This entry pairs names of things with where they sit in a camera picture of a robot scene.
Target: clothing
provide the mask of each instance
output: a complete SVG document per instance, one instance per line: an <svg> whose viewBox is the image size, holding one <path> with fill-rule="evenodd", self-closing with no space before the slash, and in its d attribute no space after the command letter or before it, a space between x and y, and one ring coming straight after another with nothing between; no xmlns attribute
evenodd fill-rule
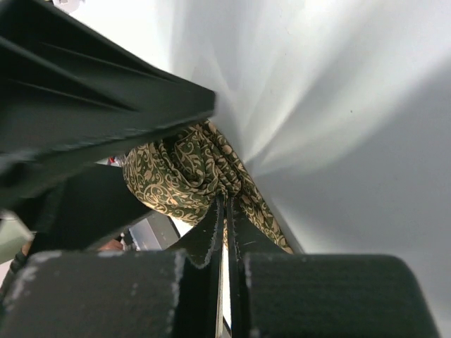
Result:
<svg viewBox="0 0 451 338"><path fill-rule="evenodd" d="M241 160L209 120L134 148L123 176L143 204L190 225L205 216L218 194L235 196L258 229L292 252Z"/></svg>

